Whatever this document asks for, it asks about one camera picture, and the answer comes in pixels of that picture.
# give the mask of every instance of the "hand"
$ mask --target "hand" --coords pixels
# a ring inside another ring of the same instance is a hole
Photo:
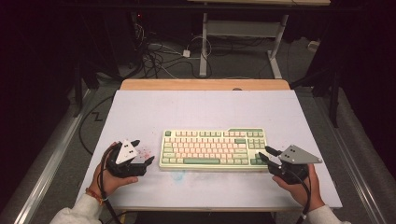
[[[315,210],[325,203],[320,197],[320,189],[319,189],[319,179],[317,172],[315,171],[314,164],[308,164],[308,172],[309,178],[311,179],[311,203],[309,206],[308,212]],[[309,188],[309,178],[307,177],[304,182]],[[299,203],[301,206],[306,205],[307,196],[306,191],[301,184],[288,185],[284,180],[282,180],[279,176],[273,176],[273,180],[282,188],[290,192],[291,197]]]
[[[93,192],[95,192],[97,195],[102,195],[101,190],[99,189],[98,186],[98,176],[100,174],[101,171],[101,164],[97,165],[96,170],[93,174],[93,180],[91,182],[91,185],[89,186],[90,190],[93,190]],[[109,196],[110,194],[114,193],[114,191],[116,191],[117,188],[125,186],[125,185],[129,185],[132,183],[136,183],[138,181],[138,178],[136,176],[130,176],[130,177],[126,177],[126,178],[118,178],[113,176],[108,170],[104,170],[103,171],[103,185],[104,185],[104,190],[107,194],[107,196]]]

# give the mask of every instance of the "bracelet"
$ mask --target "bracelet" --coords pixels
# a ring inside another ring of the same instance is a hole
[[[90,195],[91,197],[95,198],[99,202],[99,205],[101,205],[101,206],[103,205],[103,202],[107,200],[107,199],[103,199],[102,197],[97,195],[95,192],[93,192],[93,190],[91,190],[89,188],[85,189],[85,193]]]

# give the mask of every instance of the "mechanical keyboard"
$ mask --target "mechanical keyboard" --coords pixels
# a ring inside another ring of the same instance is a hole
[[[261,128],[165,130],[162,170],[266,171],[259,152],[268,156]]]

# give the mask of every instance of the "sleeve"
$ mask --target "sleeve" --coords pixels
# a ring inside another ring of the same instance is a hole
[[[310,211],[306,215],[306,220],[311,224],[350,224],[350,222],[342,222],[338,217],[332,212],[329,205],[323,205],[313,211]]]
[[[64,208],[52,219],[50,224],[101,224],[99,216],[102,206],[93,197],[83,194],[75,206]]]

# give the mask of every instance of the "white table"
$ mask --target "white table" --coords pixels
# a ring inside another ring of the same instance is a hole
[[[109,200],[118,209],[156,211],[286,211],[301,209],[268,173],[164,172],[158,165],[165,129],[263,127],[269,146],[290,144],[320,157],[294,91],[118,91],[78,197],[114,141],[140,140],[143,161],[156,159],[139,182]],[[342,207],[325,162],[316,165],[322,198]]]

